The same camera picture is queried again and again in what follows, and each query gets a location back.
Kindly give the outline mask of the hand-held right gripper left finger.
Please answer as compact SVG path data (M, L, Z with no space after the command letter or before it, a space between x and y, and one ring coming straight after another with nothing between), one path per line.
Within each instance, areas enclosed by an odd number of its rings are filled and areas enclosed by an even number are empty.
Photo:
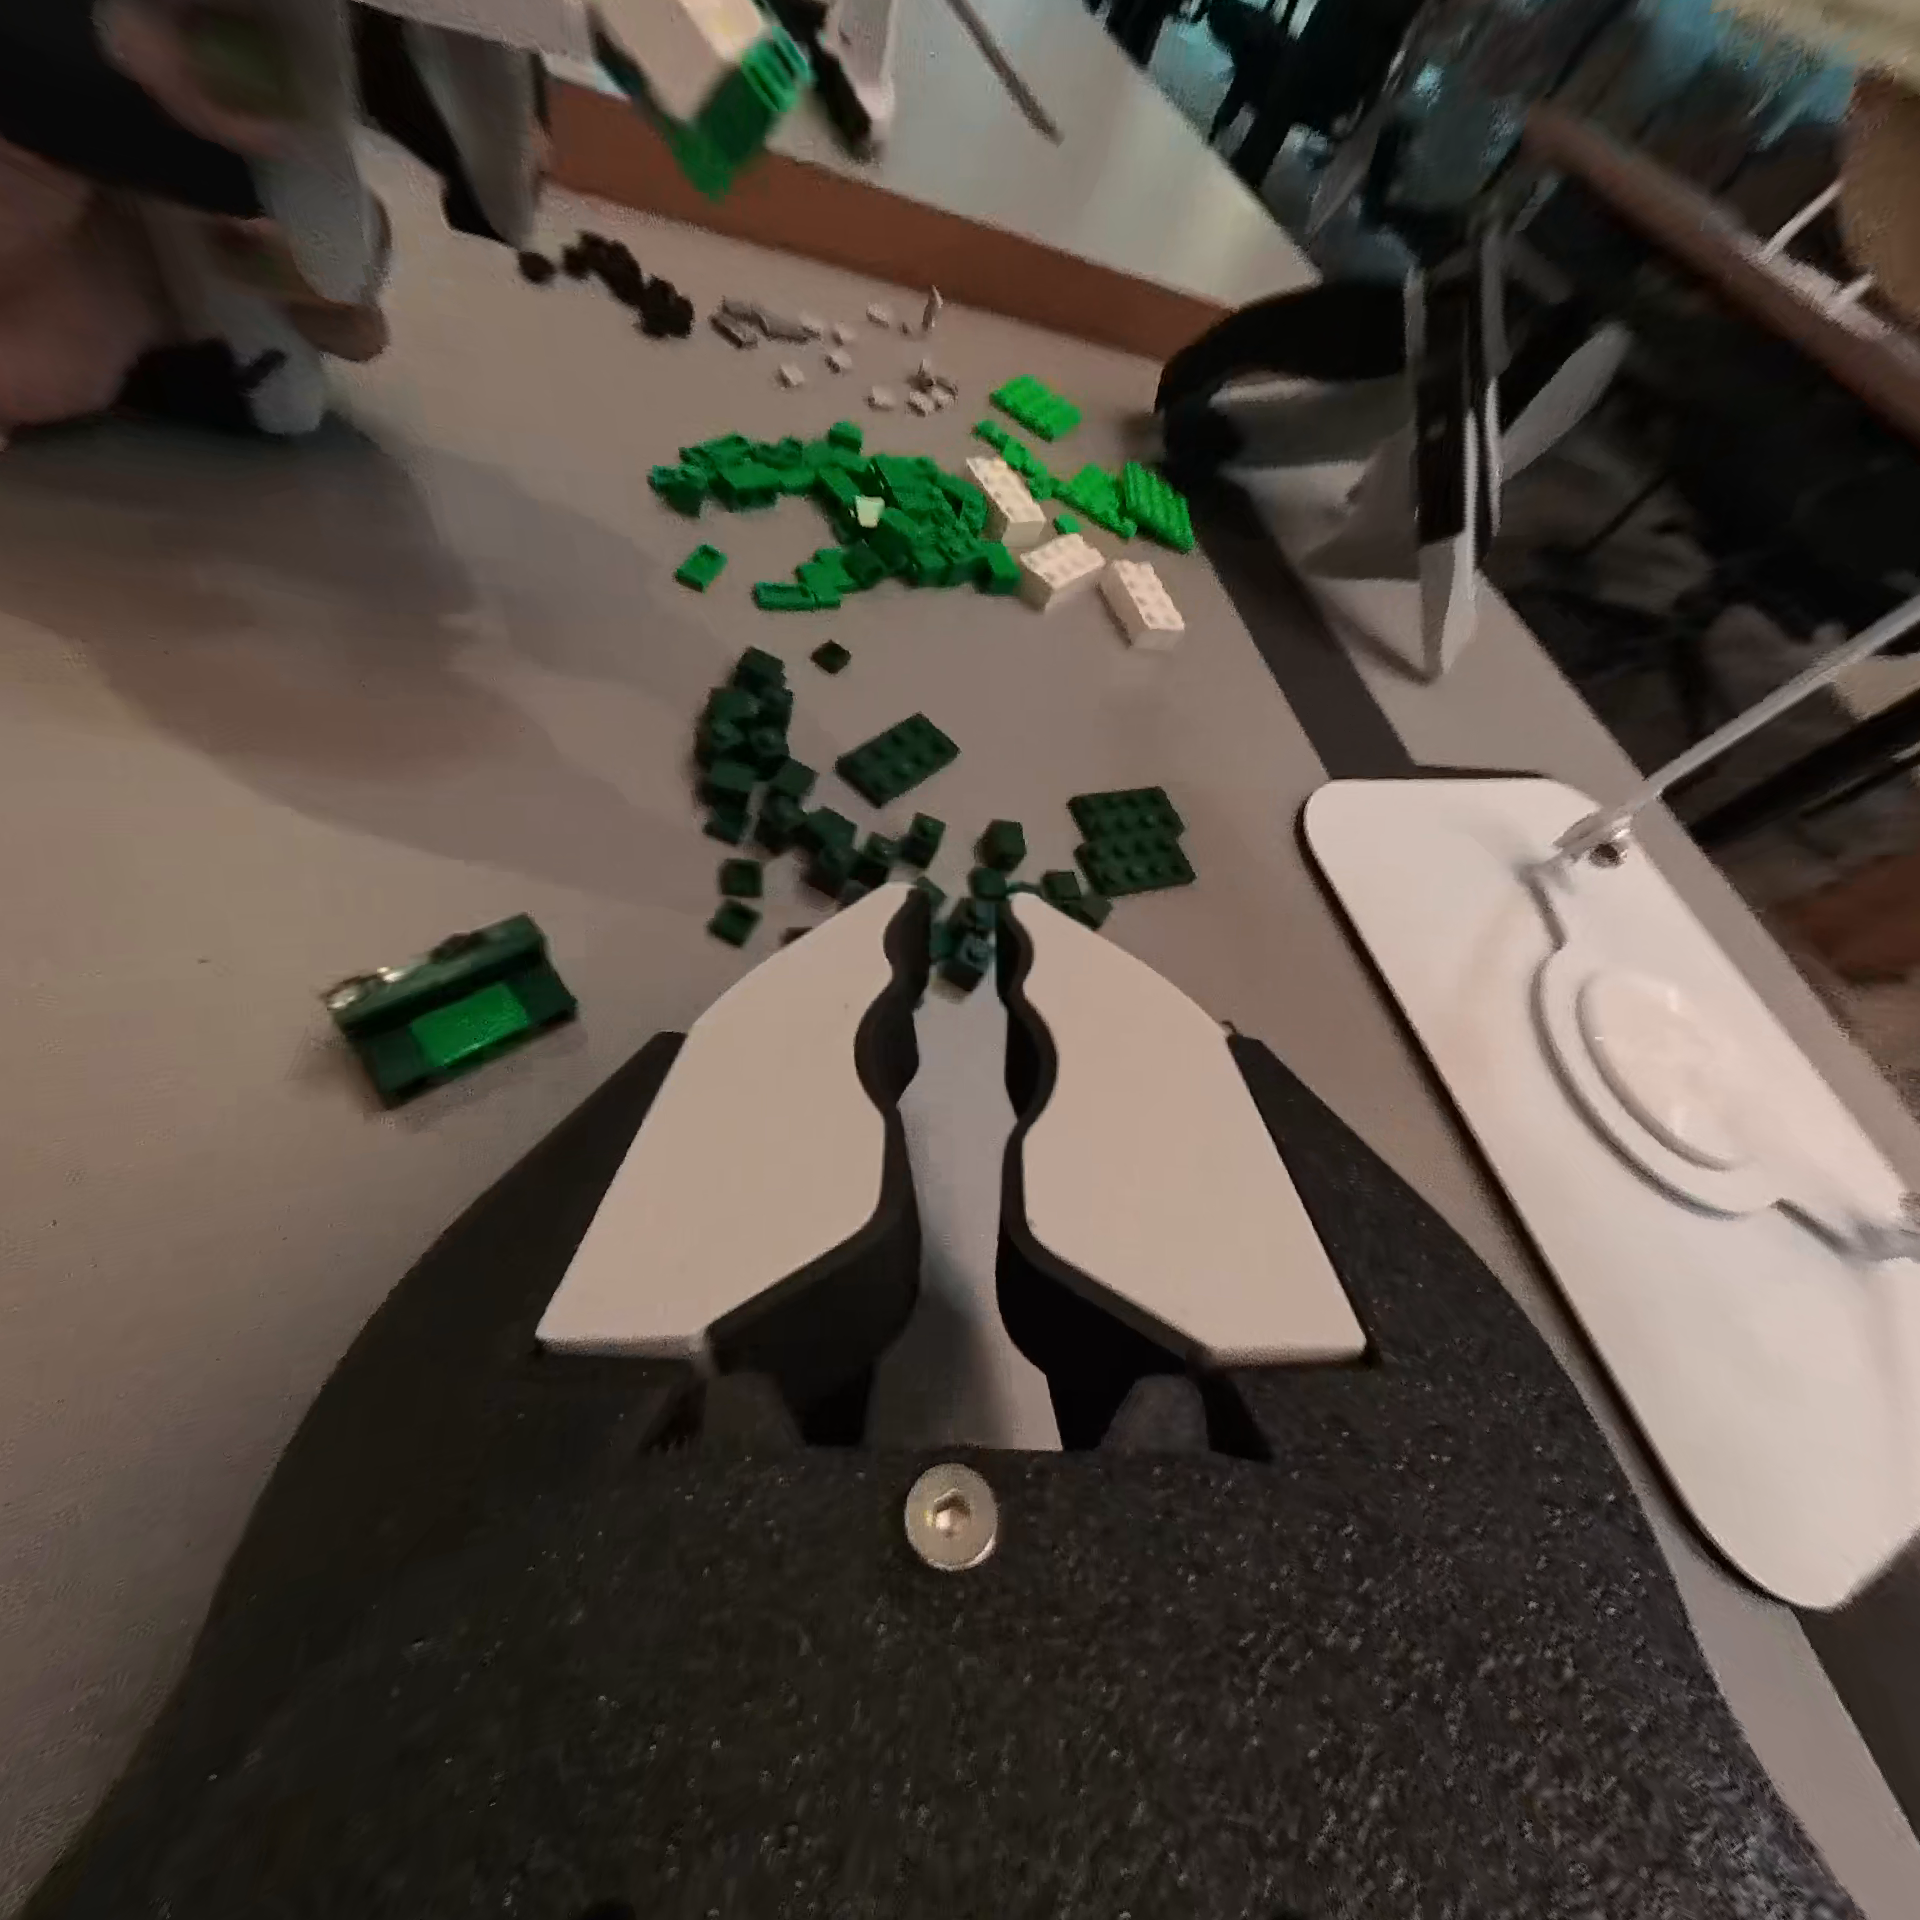
M920 1005L922 891L884 883L700 1014L542 1310L542 1358L752 1376L810 1445L868 1445L922 1295Z

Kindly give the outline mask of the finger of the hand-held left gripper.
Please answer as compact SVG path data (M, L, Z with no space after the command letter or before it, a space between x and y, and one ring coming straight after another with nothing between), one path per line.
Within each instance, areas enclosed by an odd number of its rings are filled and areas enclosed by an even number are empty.
M448 147L448 222L527 245L540 200L547 4L414 1L401 44Z

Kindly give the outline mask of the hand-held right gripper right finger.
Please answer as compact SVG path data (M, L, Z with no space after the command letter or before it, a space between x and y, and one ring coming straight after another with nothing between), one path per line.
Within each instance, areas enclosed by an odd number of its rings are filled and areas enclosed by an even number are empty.
M1051 903L1003 909L998 985L998 1307L1062 1445L1097 1446L1140 1383L1178 1381L1200 1446L1255 1449L1238 1374L1369 1352L1247 1073L1271 1056Z

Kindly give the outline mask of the green and white lego assembly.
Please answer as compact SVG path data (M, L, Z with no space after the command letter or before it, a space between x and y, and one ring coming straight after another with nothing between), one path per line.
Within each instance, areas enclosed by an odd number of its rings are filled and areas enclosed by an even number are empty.
M590 1L592 54L708 200L810 93L802 46L759 1Z

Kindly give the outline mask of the pile of dark green lego pieces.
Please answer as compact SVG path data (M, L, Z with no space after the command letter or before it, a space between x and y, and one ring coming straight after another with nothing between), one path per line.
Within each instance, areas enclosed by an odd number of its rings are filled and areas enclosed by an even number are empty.
M795 856L808 891L827 904L858 904L887 883L929 903L929 964L953 993L972 993L1000 961L1014 900L1035 896L1082 928L1104 931L1116 903L1191 886L1187 823L1159 784L1070 796L1070 860L1028 869L1017 817L990 817L968 844L959 891L935 880L950 824L903 811L932 777L960 758L959 743L922 710L858 741L833 777L866 814L826 796L826 774L792 749L795 688L780 655L751 647L714 684L692 721L691 779L705 835L728 849L716 870L707 936L748 948L761 923L767 872Z

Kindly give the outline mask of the pile of black lego pieces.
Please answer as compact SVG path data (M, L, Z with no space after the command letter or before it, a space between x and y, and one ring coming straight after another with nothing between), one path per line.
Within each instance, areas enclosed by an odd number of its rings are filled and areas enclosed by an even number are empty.
M649 273L636 254L616 237L582 228L558 254L520 248L518 271L534 285L555 281L594 284L628 310L638 333L652 341L687 341L695 324L695 304L663 276Z

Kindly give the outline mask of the dark green lego subassembly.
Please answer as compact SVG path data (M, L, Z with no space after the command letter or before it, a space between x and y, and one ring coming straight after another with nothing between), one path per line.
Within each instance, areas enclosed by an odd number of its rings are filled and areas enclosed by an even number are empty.
M582 1013L544 931L527 915L454 932L403 964L345 976L321 1001L386 1111L457 1083Z

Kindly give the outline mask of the pile of grey lego pieces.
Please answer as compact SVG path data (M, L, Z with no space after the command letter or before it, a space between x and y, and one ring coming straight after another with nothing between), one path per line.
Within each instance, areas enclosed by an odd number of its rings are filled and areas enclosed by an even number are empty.
M799 397L820 390L871 414L929 419L950 414L963 397L959 375L929 352L942 315L944 301L935 291L920 304L871 300L854 319L726 294L708 315L708 329L739 352L767 353L767 376L778 392Z

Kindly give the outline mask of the pile of bright green lego pieces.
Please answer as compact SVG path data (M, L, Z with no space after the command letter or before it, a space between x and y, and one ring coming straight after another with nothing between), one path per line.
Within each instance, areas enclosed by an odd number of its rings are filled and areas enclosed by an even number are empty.
M1067 397L1019 375L990 392L990 414L969 430L968 457L1000 454L1015 467L1048 512L1049 537L1100 532L1170 556L1194 552L1190 497L1154 467L1136 460L1049 467L1040 441L1072 432L1080 421ZM810 439L700 439L654 463L644 485L688 520L705 512L770 512L786 500L820 515L827 543L786 576L752 585L752 604L763 612L834 612L887 582L1011 597L1019 585L1017 556L986 537L986 500L969 483L968 457L944 467L924 452L871 444L858 421L838 421Z

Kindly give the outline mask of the person's left hand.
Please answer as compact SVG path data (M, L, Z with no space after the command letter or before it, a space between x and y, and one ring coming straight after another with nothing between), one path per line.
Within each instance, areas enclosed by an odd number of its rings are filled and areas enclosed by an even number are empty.
M66 424L110 411L148 352L187 344L156 246L160 205L110 191L15 144L2 147L2 427ZM348 364L391 337L378 294L337 301L303 273L278 222L175 211L216 281L272 307L312 349Z

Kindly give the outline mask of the white stand with dark base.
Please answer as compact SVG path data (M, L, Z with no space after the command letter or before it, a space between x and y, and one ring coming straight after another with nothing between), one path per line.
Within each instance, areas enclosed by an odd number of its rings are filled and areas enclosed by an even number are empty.
M897 121L899 1L830 1L814 40L824 110L860 159L875 159Z

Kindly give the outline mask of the black and white bag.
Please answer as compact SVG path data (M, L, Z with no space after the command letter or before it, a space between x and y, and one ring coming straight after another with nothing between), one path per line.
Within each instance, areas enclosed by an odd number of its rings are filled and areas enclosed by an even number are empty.
M1299 475L1275 543L1336 623L1440 681L1479 629L1505 487L1596 408L1631 348L1570 297L1506 318L1508 223L1467 222L1403 281L1270 294L1178 349L1154 414L1187 485Z

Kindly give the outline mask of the brown office desk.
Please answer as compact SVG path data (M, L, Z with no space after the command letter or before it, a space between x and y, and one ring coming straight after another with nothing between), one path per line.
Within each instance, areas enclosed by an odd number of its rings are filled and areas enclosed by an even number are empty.
M1580 182L1639 240L1744 319L1801 352L1908 445L1919 444L1915 344L1842 288L1736 223L1691 182L1556 108L1527 112L1522 150Z

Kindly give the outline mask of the tan chair with white frame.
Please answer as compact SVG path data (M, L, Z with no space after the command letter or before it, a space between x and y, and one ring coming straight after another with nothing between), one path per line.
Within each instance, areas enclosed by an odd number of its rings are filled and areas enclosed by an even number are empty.
M1879 65L1857 70L1840 121L1833 184L1761 241L1761 257L1786 256L1793 240L1833 211L1858 291L1911 329L1919 326L1919 93L1915 79Z

